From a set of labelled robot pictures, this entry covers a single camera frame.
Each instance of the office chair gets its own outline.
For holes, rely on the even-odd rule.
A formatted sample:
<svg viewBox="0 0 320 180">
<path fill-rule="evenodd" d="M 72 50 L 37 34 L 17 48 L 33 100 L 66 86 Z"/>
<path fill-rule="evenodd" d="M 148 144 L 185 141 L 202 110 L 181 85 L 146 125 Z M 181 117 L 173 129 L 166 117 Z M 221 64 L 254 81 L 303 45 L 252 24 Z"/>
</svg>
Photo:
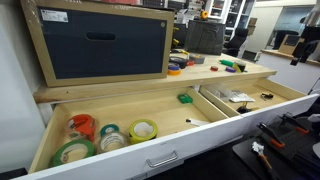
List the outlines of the office chair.
<svg viewBox="0 0 320 180">
<path fill-rule="evenodd" d="M 279 30 L 277 31 L 277 34 L 276 34 L 276 38 L 274 40 L 274 46 L 272 49 L 274 50 L 278 50 L 281 46 L 281 43 L 284 39 L 284 37 L 286 37 L 286 35 L 289 34 L 289 35 L 299 35 L 298 32 L 296 31 L 289 31 L 289 30 Z"/>
<path fill-rule="evenodd" d="M 234 37 L 229 41 L 229 43 L 225 43 L 223 45 L 225 47 L 225 49 L 223 49 L 223 53 L 237 57 L 240 47 L 247 39 L 247 36 L 248 29 L 236 28 Z"/>
</svg>

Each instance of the drawer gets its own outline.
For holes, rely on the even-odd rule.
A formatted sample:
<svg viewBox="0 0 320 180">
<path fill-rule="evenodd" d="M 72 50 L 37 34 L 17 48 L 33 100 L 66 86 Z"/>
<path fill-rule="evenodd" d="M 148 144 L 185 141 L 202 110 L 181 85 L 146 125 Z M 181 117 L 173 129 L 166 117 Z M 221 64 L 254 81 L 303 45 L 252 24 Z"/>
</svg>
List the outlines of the drawer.
<svg viewBox="0 0 320 180">
<path fill-rule="evenodd" d="M 240 90 L 255 99 L 255 102 L 248 102 L 247 107 L 259 109 L 241 114 L 243 121 L 249 123 L 247 131 L 256 130 L 256 125 L 260 122 L 271 124 L 276 120 L 280 121 L 277 117 L 287 112 L 292 115 L 306 112 L 318 97 L 317 94 L 307 96 L 265 78 L 219 84 L 229 90 Z M 208 86 L 202 86 L 200 93 L 229 117 L 240 115 L 236 110 L 242 105 L 241 102 L 224 102 L 208 89 Z M 273 94 L 274 97 L 264 100 L 260 97 L 262 93 Z"/>
<path fill-rule="evenodd" d="M 193 103 L 182 104 L 179 94 L 188 94 Z M 95 144 L 100 129 L 117 124 L 128 135 L 137 119 L 151 119 L 158 125 L 156 139 L 49 168 L 54 153 L 70 141 L 64 126 L 74 115 L 87 113 L 96 120 Z M 187 118 L 210 122 L 195 127 Z M 27 179 L 129 179 L 161 167 L 161 162 L 183 160 L 243 134 L 248 124 L 241 117 L 229 118 L 192 88 L 179 88 L 58 104 L 53 112 Z M 161 164 L 155 167 L 148 165 Z"/>
</svg>

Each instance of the white wall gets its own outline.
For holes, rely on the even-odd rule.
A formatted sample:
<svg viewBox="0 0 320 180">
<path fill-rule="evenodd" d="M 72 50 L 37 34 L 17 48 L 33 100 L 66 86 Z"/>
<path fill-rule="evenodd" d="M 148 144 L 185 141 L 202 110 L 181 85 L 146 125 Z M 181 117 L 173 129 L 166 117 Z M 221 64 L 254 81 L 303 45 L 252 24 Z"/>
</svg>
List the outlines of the white wall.
<svg viewBox="0 0 320 180">
<path fill-rule="evenodd" d="M 15 0 L 0 2 L 0 23 L 12 45 L 31 92 L 44 80 L 21 6 Z"/>
<path fill-rule="evenodd" d="M 29 168 L 44 125 L 12 43 L 0 23 L 0 173 Z"/>
<path fill-rule="evenodd" d="M 265 49 L 269 37 L 284 6 L 314 5 L 316 0 L 278 0 L 256 2 L 251 17 L 258 18 L 254 34 L 250 37 L 247 51 Z"/>
</svg>

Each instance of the cabinet handle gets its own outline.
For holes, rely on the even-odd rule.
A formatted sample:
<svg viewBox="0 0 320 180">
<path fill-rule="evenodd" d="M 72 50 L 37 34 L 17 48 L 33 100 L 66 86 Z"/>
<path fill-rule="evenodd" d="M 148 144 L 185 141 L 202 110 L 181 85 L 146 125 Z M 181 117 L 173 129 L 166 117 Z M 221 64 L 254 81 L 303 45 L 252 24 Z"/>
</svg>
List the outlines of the cabinet handle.
<svg viewBox="0 0 320 180">
<path fill-rule="evenodd" d="M 147 163 L 148 163 L 148 165 L 149 165 L 151 168 L 156 168 L 156 167 L 158 167 L 158 166 L 161 166 L 161 165 L 163 165 L 163 164 L 166 164 L 166 163 L 168 163 L 168 162 L 171 162 L 171 161 L 174 161 L 174 160 L 178 159 L 179 156 L 178 156 L 177 152 L 176 152 L 176 151 L 173 151 L 173 154 L 174 154 L 174 156 L 173 156 L 172 158 L 166 159 L 166 160 L 161 161 L 161 162 L 159 162 L 159 163 L 152 164 L 151 161 L 150 161 L 150 159 L 147 159 Z"/>
</svg>

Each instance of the yellow tape roll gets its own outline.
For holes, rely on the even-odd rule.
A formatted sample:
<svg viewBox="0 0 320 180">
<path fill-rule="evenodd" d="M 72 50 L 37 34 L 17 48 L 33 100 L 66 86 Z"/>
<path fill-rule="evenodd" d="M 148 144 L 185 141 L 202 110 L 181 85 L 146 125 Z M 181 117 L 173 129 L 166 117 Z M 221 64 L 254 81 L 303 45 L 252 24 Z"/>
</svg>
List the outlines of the yellow tape roll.
<svg viewBox="0 0 320 180">
<path fill-rule="evenodd" d="M 130 125 L 131 144 L 137 144 L 157 137 L 158 126 L 151 120 L 140 119 Z"/>
</svg>

